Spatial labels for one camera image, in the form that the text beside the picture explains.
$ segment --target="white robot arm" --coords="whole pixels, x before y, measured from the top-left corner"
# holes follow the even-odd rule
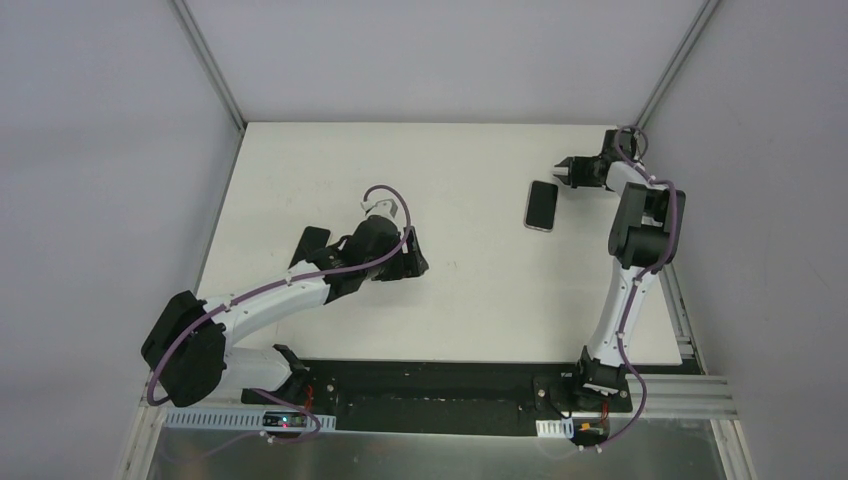
[[[623,140],[625,145],[629,143],[633,157],[636,139],[627,132]],[[646,179],[640,164],[623,161],[615,151],[617,141],[622,139],[616,138],[616,130],[610,130],[598,156],[569,157],[554,169],[554,176],[565,185],[606,188],[621,198],[608,243],[613,259],[606,303],[577,364],[572,393],[582,397],[573,402],[578,408],[627,388],[627,369],[619,348],[623,347],[625,354],[629,351],[642,302],[656,282],[661,263],[674,258],[686,199],[682,191],[674,190],[675,204],[670,208],[669,189]]]
[[[288,347],[250,349],[238,342],[288,315],[354,293],[366,279],[418,277],[429,268],[408,215],[403,235],[395,225],[393,200],[363,207],[366,219],[352,235],[311,252],[283,275],[242,293],[199,300],[185,291],[171,298],[141,348],[154,372],[148,402],[165,401],[152,398],[156,381],[178,407],[218,388],[261,389],[281,400],[299,394],[308,372]]]

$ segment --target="white tabletop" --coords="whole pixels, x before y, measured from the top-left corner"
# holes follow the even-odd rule
[[[236,292],[285,271],[306,226],[334,239],[353,233],[363,192],[384,183],[408,202],[430,270],[366,282],[241,345],[286,344],[302,358],[576,361],[606,297],[618,197],[560,187],[553,232],[522,220],[530,182],[551,181],[568,155],[596,155],[607,128],[251,123],[198,293]],[[680,363],[659,283],[631,359]]]

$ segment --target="purple cable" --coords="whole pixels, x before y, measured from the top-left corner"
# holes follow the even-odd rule
[[[395,254],[397,254],[403,248],[404,244],[406,244],[407,238],[409,238],[409,232],[412,229],[412,220],[411,220],[410,215],[409,215],[409,206],[406,204],[406,200],[403,199],[403,196],[401,196],[401,194],[397,190],[395,190],[394,188],[392,188],[388,185],[374,185],[373,187],[369,188],[368,190],[365,191],[365,195],[363,195],[363,197],[362,197],[363,201],[367,201],[368,195],[370,195],[371,192],[373,192],[375,190],[386,190],[386,191],[390,192],[395,197],[397,197],[398,201],[400,202],[401,207],[403,207],[403,213],[406,216],[406,227],[404,227],[403,236],[401,237],[400,242],[397,245],[395,245],[395,247],[391,251],[389,251],[389,253],[387,253],[387,254],[383,255],[382,257],[377,258],[375,260],[371,260],[370,262],[363,263],[362,265],[353,265],[353,266],[350,266],[350,267],[334,268],[332,270],[326,270],[326,271],[320,271],[320,272],[310,272],[310,273],[303,273],[303,274],[300,274],[300,275],[295,275],[294,277],[291,278],[291,283],[299,282],[301,280],[306,280],[306,279],[309,279],[309,278],[323,277],[323,276],[327,276],[327,275],[338,275],[338,274],[342,274],[342,273],[351,273],[351,272],[357,272],[359,270],[367,270],[369,268],[375,267],[375,266],[385,262],[386,260],[392,258]],[[240,295],[240,296],[234,298],[230,302],[230,305],[237,305],[237,304],[239,304],[239,303],[241,303],[245,300],[248,300],[250,298],[253,298],[257,295],[260,295],[260,294],[265,293],[269,290],[274,290],[275,288],[279,288],[279,287],[282,287],[282,286],[285,286],[285,285],[288,285],[288,281],[286,281],[285,279],[278,280],[276,282],[271,282],[267,285],[263,285],[261,287],[255,288],[255,289],[253,289],[253,290],[251,290],[251,291],[249,291],[249,292],[247,292],[243,295]],[[168,364],[168,361],[171,360],[171,357],[174,355],[174,352],[177,351],[177,348],[179,348],[179,346],[182,345],[182,343],[185,341],[185,339],[188,338],[189,335],[191,335],[191,333],[194,331],[195,328],[199,327],[200,325],[203,324],[203,322],[211,319],[212,317],[214,317],[215,315],[218,315],[219,313],[223,312],[226,309],[227,309],[227,306],[221,304],[221,305],[218,305],[217,307],[213,308],[212,310],[206,312],[205,314],[201,315],[197,320],[193,321],[188,327],[186,327],[185,330],[183,330],[179,335],[177,335],[177,338],[175,338],[173,342],[171,342],[171,345],[168,346],[167,350],[165,350],[165,353],[162,355],[162,358],[159,360],[159,363],[156,365],[156,368],[153,369],[153,375],[150,377],[150,381],[147,384],[147,403],[148,404],[150,404],[154,407],[158,407],[159,405],[163,405],[165,402],[168,401],[167,396],[165,396],[164,398],[158,399],[158,400],[153,398],[153,392],[156,388],[156,384],[159,382],[159,377],[162,376],[162,371],[165,370],[165,365]],[[277,402],[277,403],[280,403],[282,400],[275,398],[274,401]]]
[[[668,238],[668,245],[666,245],[663,254],[657,260],[657,263],[651,265],[640,271],[635,279],[633,280],[633,287],[630,289],[630,294],[627,296],[627,302],[624,304],[624,311],[621,314],[621,325],[618,327],[618,333],[624,334],[624,327],[627,325],[627,317],[630,315],[630,310],[633,308],[633,302],[636,299],[636,293],[639,290],[639,282],[641,282],[642,278],[648,274],[648,272],[657,273],[662,270],[662,267],[668,263],[668,259],[671,258],[672,251],[674,250],[674,244],[677,242],[677,189],[674,187],[674,183],[670,180],[657,180],[656,178],[648,175],[644,169],[641,168],[641,164],[638,164],[634,159],[630,158],[624,151],[621,149],[621,133],[625,130],[631,130],[634,134],[638,134],[645,141],[645,148],[642,151],[642,155],[648,151],[648,136],[645,135],[645,132],[635,126],[630,125],[626,127],[621,127],[618,131],[615,132],[615,137],[613,138],[613,143],[615,143],[615,151],[624,160],[625,163],[633,167],[640,175],[650,184],[650,185],[665,185],[668,189],[669,200],[668,206],[671,210],[671,233]],[[599,443],[597,448],[606,447],[610,445],[613,441],[621,438],[625,432],[630,430],[630,428],[639,420],[639,417],[642,416],[642,413],[645,412],[645,404],[648,401],[648,386],[645,384],[645,379],[642,378],[642,375],[636,371],[636,368],[633,364],[630,363],[630,359],[627,358],[627,353],[624,351],[624,340],[622,338],[618,338],[618,351],[621,354],[621,360],[624,362],[624,366],[627,367],[627,370],[636,377],[636,380],[639,381],[639,385],[642,386],[642,399],[639,401],[639,408],[636,410],[636,413],[633,415],[633,418],[627,422],[621,430],[615,432],[614,435],[607,438],[605,441]]]

